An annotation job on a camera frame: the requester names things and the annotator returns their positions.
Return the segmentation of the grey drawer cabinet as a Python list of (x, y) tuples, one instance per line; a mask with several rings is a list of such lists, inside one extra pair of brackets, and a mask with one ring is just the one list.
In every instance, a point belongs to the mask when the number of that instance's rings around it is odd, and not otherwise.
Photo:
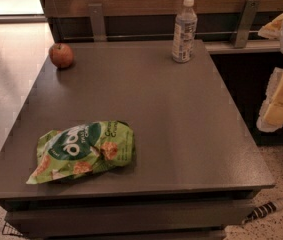
[(5, 221), (35, 240), (222, 240), (254, 209), (252, 190), (22, 197)]

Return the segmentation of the left metal bracket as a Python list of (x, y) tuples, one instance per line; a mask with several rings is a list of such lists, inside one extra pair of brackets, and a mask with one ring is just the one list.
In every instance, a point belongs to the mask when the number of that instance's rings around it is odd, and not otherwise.
[(105, 20), (101, 3), (93, 3), (88, 5), (90, 23), (95, 42), (104, 42), (107, 40)]

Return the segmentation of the green rice chip bag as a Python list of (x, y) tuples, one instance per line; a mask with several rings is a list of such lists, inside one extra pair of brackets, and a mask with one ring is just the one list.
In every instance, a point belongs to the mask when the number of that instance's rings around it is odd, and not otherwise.
[(125, 167), (134, 155), (134, 132), (124, 122), (101, 121), (52, 130), (37, 143), (37, 168), (28, 184), (76, 179)]

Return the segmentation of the right metal bracket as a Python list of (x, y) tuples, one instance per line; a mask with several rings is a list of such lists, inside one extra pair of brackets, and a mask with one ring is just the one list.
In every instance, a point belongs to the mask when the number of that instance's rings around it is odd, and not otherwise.
[(231, 37), (235, 48), (244, 48), (249, 39), (249, 33), (260, 5), (260, 0), (245, 0), (236, 30)]

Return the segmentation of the red apple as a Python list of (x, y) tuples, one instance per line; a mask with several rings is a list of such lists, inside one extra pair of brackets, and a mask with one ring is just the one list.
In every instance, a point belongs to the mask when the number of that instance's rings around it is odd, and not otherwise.
[(68, 68), (74, 61), (72, 48), (64, 43), (55, 43), (49, 49), (51, 62), (59, 69)]

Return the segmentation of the clear plastic water bottle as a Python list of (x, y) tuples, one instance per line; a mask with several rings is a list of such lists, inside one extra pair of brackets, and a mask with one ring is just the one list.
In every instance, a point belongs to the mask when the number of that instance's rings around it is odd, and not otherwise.
[(192, 58), (197, 22), (194, 0), (183, 0), (182, 9), (175, 18), (172, 46), (172, 58), (178, 63)]

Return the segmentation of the metal bracket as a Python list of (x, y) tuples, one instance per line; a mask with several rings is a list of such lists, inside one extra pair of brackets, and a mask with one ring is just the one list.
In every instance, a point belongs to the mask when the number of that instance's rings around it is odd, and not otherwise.
[(245, 0), (236, 30), (231, 37), (235, 48), (244, 48), (249, 39), (249, 33), (260, 5), (260, 0)]
[(90, 23), (95, 42), (104, 42), (107, 40), (105, 20), (101, 3), (93, 3), (88, 5)]

